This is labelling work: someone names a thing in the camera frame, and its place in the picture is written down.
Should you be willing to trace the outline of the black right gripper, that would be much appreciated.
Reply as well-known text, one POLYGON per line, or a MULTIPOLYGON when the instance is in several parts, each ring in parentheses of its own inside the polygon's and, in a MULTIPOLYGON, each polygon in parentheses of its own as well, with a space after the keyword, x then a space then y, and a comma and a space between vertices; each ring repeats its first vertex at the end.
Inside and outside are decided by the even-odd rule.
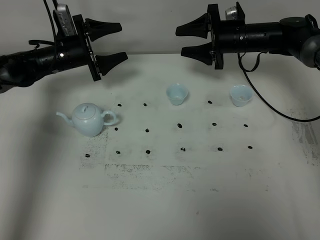
POLYGON ((216 70, 224 67, 225 53, 240 52, 241 38, 245 37, 245 13, 237 1, 238 18, 236 20, 221 20, 217 4, 210 4, 207 13, 199 18, 178 26, 175 31, 177 37, 207 38, 209 27, 211 42, 198 45, 186 46, 181 49, 181 56, 200 61, 208 66, 213 65, 216 70))

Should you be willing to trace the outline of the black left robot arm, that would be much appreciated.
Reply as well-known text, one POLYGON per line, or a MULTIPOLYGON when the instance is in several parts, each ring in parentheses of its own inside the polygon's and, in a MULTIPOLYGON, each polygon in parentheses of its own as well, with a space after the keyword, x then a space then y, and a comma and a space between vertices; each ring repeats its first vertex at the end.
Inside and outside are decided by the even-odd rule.
POLYGON ((122 31, 120 23, 84 19, 74 15, 75 34, 65 35, 59 29, 55 41, 30 40, 34 49, 0 57, 0 91, 14 87, 26 88, 42 78, 88 66, 92 79, 99 81, 110 70, 128 59, 125 52, 111 55, 94 54, 91 42, 122 31))

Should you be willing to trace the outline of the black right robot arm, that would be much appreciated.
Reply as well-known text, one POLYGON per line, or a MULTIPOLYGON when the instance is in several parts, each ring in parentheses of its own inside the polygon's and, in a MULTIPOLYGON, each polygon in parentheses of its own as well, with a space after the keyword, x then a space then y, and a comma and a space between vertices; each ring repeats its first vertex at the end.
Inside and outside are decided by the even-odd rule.
POLYGON ((246 24, 240 3, 225 10, 225 20, 220 18, 218 5, 210 4, 205 14, 177 27, 175 34, 204 39, 210 36, 209 43, 183 47, 181 56, 217 70, 224 67, 224 54, 260 52, 293 56, 307 67, 320 67, 320 29, 310 14, 246 24))

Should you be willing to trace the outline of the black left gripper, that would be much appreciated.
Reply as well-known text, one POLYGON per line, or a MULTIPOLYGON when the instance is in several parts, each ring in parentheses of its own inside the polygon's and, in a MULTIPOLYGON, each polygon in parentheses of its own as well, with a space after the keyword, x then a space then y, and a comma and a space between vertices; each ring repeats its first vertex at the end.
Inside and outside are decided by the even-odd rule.
POLYGON ((64 36, 61 27, 56 34, 57 55, 55 70, 62 72, 82 66, 88 66, 94 81, 101 79, 100 74, 105 76, 110 70, 128 59, 125 52, 111 55, 96 55, 90 45, 92 42, 106 35, 122 31, 119 22, 102 22, 86 18, 82 15, 72 17, 77 34, 64 36))

